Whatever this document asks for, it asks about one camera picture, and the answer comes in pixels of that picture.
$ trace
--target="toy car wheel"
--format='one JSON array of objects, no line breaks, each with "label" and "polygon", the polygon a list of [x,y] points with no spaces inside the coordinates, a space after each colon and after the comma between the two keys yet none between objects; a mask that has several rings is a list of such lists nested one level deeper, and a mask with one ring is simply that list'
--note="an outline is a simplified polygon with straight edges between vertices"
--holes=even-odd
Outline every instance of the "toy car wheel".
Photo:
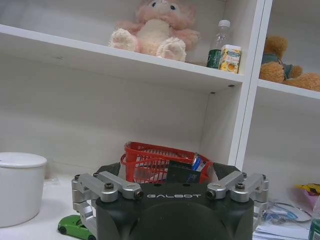
[{"label": "toy car wheel", "polygon": [[62,235],[66,235],[67,234],[67,229],[64,226],[59,227],[58,230]]}]

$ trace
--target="yellow package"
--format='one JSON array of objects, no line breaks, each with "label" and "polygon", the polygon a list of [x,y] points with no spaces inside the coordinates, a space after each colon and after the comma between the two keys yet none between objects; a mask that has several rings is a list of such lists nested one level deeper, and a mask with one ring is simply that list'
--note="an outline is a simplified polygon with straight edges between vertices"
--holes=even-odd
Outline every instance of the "yellow package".
[{"label": "yellow package", "polygon": [[221,49],[219,70],[237,74],[241,57],[241,47],[224,45]]}]

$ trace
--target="plastic bottle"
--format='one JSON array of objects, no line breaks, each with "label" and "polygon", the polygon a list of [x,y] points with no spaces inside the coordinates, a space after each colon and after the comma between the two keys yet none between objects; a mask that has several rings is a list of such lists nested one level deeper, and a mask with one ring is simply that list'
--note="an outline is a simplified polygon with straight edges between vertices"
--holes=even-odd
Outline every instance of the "plastic bottle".
[{"label": "plastic bottle", "polygon": [[313,209],[309,240],[320,240],[320,197]]},{"label": "plastic bottle", "polygon": [[212,69],[218,69],[221,48],[228,44],[229,37],[229,29],[230,29],[230,21],[221,20],[219,22],[219,33],[216,35],[216,38],[212,41],[210,46],[210,51],[208,55],[208,61],[206,66]]}]

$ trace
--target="white shelf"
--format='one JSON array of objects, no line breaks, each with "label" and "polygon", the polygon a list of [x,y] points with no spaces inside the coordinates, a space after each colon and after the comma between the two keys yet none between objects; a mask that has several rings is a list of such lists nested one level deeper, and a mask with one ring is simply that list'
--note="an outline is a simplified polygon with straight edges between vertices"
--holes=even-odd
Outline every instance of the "white shelf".
[{"label": "white shelf", "polygon": [[320,92],[259,79],[256,104],[320,117]]},{"label": "white shelf", "polygon": [[244,80],[240,74],[6,25],[0,25],[0,52],[130,81],[202,93],[218,92]]}]

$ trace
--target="container lid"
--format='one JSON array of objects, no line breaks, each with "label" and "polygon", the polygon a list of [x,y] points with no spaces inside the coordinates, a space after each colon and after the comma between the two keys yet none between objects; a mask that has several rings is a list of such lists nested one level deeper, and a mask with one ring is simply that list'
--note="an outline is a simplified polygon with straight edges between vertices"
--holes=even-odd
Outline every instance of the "container lid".
[{"label": "container lid", "polygon": [[219,22],[219,27],[228,27],[228,28],[230,28],[230,21],[229,20],[221,20],[220,22]]},{"label": "container lid", "polygon": [[31,153],[0,152],[0,168],[28,169],[46,165],[47,159]]},{"label": "container lid", "polygon": [[229,45],[229,44],[227,44],[227,45],[224,45],[222,48],[223,48],[223,49],[233,49],[233,50],[239,50],[239,51],[241,51],[241,47],[240,47],[240,46],[236,46],[236,45]]}]

